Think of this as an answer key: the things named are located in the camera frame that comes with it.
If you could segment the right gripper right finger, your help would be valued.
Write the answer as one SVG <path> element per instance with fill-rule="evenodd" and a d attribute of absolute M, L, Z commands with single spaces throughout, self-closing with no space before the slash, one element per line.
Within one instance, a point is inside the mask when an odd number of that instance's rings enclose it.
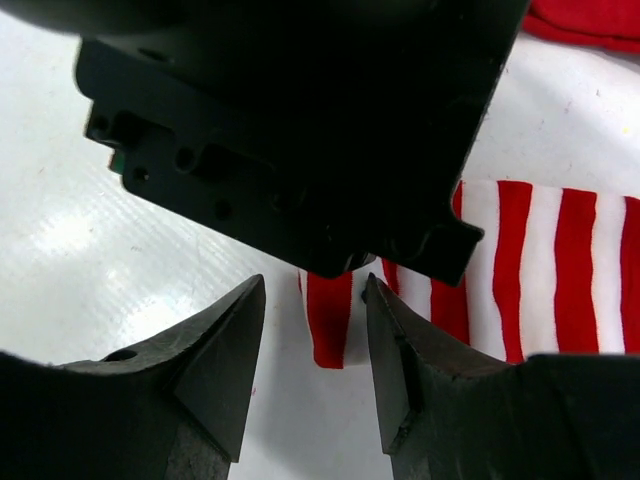
<path fill-rule="evenodd" d="M 534 355 L 458 341 L 384 282 L 366 285 L 382 449 L 397 479 L 635 479 L 639 360 Z"/>

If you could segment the red white striped sock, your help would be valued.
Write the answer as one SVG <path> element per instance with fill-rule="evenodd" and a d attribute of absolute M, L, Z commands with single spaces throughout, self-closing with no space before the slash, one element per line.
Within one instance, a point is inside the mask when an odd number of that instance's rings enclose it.
<path fill-rule="evenodd" d="M 335 279 L 300 273 L 317 365 L 368 361 L 370 275 L 448 334 L 509 363 L 546 352 L 638 352 L 636 198 L 518 181 L 464 182 L 453 208 L 484 232 L 455 287 L 388 260 Z"/>

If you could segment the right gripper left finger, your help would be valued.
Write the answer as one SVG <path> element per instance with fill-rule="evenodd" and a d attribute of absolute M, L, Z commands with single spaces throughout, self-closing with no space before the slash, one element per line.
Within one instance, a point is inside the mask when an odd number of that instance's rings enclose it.
<path fill-rule="evenodd" d="M 240 455 L 265 311 L 255 275 L 99 361 L 1 356 L 5 479 L 224 479 Z"/>

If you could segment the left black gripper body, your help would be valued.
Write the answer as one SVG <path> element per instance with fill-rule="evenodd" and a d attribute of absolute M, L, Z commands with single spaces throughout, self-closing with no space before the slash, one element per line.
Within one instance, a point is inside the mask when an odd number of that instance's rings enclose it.
<path fill-rule="evenodd" d="M 130 193 L 326 278 L 449 285 L 454 191 L 525 1 L 5 1 L 81 40 L 86 135 Z"/>

